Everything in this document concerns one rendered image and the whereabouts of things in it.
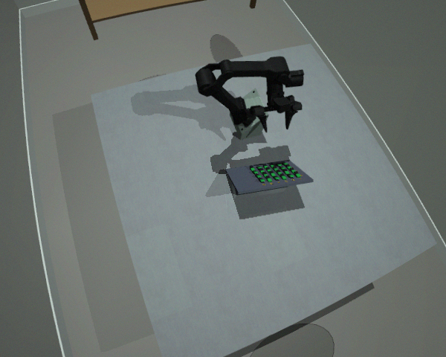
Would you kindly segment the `grey switch panel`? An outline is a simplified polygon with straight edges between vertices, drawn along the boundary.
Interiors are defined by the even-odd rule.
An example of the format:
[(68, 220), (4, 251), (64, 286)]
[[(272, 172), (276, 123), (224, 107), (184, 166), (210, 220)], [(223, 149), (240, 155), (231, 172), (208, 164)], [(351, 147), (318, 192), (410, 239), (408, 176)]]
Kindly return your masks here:
[(236, 195), (314, 182), (290, 160), (225, 169)]

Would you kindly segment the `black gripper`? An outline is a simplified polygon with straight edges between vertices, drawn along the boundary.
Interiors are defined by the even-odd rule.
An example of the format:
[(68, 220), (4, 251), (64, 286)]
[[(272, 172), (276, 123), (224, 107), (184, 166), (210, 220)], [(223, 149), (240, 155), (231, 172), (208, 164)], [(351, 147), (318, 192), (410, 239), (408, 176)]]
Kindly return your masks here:
[[(271, 99), (271, 95), (275, 94), (275, 97), (277, 95), (279, 95), (280, 92), (283, 92), (283, 95), (285, 94), (285, 92), (283, 91), (283, 89), (276, 89), (276, 90), (268, 90), (266, 92), (266, 94), (268, 95), (268, 102), (267, 102), (267, 106), (260, 106), (260, 105), (256, 105), (256, 106), (251, 106), (250, 108), (250, 113), (253, 116), (257, 116), (262, 124), (263, 129), (265, 130), (265, 133), (267, 133), (267, 126), (266, 126), (266, 115), (265, 112), (269, 112), (269, 111), (274, 111), (275, 109), (270, 109), (270, 99)], [(292, 117), (294, 116), (295, 113), (298, 113), (298, 110), (302, 109), (302, 104), (295, 101), (295, 104), (293, 106), (291, 106), (290, 111), (285, 112), (285, 125), (286, 125), (286, 129), (289, 128), (290, 126), (290, 121), (292, 119)], [(276, 111), (276, 110), (275, 110)]]

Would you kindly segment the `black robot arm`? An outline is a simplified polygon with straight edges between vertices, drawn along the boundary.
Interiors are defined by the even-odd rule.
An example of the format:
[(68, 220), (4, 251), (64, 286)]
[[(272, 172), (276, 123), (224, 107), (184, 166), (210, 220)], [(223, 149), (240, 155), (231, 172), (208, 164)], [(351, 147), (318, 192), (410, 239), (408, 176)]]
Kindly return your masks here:
[[(212, 71), (221, 70), (216, 79)], [(218, 64), (209, 64), (199, 69), (195, 74), (198, 91), (205, 97), (212, 96), (226, 106), (233, 117), (234, 124), (243, 123), (249, 127), (256, 119), (246, 107), (245, 99), (234, 98), (222, 86), (232, 77), (265, 77), (267, 90), (297, 87), (303, 84), (304, 71), (289, 71), (285, 57), (271, 57), (266, 61), (230, 61), (225, 59)], [(272, 96), (273, 95), (273, 96)], [(271, 95), (270, 109), (279, 113), (290, 111), (295, 104), (293, 95), (284, 97), (283, 92), (275, 97)]]

